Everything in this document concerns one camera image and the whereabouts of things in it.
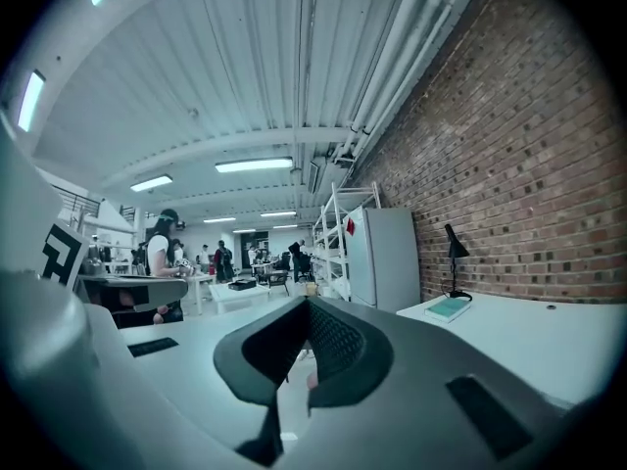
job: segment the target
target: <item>white metal shelf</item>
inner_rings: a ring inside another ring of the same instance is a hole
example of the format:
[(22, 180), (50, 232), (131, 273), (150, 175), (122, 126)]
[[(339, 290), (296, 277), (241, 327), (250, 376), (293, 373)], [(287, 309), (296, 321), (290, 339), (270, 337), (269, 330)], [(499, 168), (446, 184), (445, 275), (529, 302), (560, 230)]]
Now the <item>white metal shelf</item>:
[[(315, 264), (318, 264), (320, 267), (326, 267), (326, 272), (318, 270), (317, 277), (325, 280), (344, 300), (349, 301), (351, 291), (349, 290), (348, 260), (344, 246), (342, 217), (358, 207), (368, 205), (372, 201), (374, 201), (374, 206), (380, 209), (381, 201), (379, 200), (379, 191), (375, 182), (372, 182), (369, 187), (342, 188), (339, 190), (335, 188), (335, 183), (331, 183), (331, 190), (331, 197), (321, 207), (320, 217), (312, 228), (314, 242), (324, 245), (324, 256), (318, 256)], [(335, 226), (333, 228), (328, 228), (326, 224), (328, 214), (333, 214), (334, 216)], [(322, 235), (318, 236), (315, 234), (315, 230), (320, 224), (322, 224)], [(335, 239), (338, 242), (338, 256), (332, 256), (329, 252), (329, 245)]]

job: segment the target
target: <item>book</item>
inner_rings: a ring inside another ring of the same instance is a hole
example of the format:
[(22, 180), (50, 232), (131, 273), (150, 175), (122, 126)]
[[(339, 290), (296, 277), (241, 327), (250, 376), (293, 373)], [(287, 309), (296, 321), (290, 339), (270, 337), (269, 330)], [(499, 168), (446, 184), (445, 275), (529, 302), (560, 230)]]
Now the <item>book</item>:
[(427, 308), (424, 314), (443, 322), (452, 322), (469, 308), (470, 302), (458, 300), (457, 298), (445, 298), (441, 302)]

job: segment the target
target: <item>black slot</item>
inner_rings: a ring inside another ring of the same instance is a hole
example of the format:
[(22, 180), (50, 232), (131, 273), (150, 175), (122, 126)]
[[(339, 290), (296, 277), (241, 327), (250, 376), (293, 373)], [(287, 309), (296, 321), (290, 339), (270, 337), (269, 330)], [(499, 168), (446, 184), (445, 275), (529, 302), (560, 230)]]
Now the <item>black slot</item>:
[(447, 388), (497, 459), (503, 459), (532, 441), (531, 435), (475, 378), (464, 376)]
[(134, 357), (149, 355), (150, 353), (160, 352), (161, 350), (177, 347), (178, 343), (172, 338), (162, 338), (161, 340), (147, 341), (146, 343), (137, 343), (129, 345), (130, 354)]

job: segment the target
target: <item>floor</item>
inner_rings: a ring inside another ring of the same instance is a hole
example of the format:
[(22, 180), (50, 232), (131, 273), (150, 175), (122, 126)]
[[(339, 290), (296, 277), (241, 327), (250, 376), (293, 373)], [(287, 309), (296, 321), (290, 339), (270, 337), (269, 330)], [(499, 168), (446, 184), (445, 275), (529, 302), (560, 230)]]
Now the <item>floor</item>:
[[(287, 281), (287, 290), (290, 296), (304, 295), (305, 284), (294, 284), (294, 281), (289, 279)], [(201, 297), (203, 298), (202, 315), (198, 315), (193, 291), (190, 291), (185, 299), (181, 300), (185, 320), (202, 320), (214, 318), (217, 315), (217, 305), (212, 300), (207, 284), (201, 285)], [(287, 293), (282, 286), (270, 288), (271, 301), (285, 297), (287, 297)], [(229, 309), (235, 311), (238, 308), (230, 306)], [(284, 382), (278, 389), (278, 413), (281, 425), (281, 439), (285, 452), (294, 447), (298, 443), (298, 438), (307, 430), (309, 423), (307, 377), (313, 372), (315, 372), (315, 358), (313, 354), (309, 352), (305, 356), (299, 356), (288, 374), (289, 383)]]

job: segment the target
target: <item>brick wall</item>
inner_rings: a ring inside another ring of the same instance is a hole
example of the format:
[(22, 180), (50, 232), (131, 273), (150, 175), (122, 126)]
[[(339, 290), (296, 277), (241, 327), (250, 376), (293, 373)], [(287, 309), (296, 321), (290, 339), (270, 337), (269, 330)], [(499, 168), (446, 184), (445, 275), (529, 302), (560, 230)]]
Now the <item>brick wall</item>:
[(450, 280), (450, 223), (470, 252), (462, 289), (615, 302), (626, 157), (610, 87), (558, 4), (472, 0), (352, 183), (412, 210), (424, 301)]

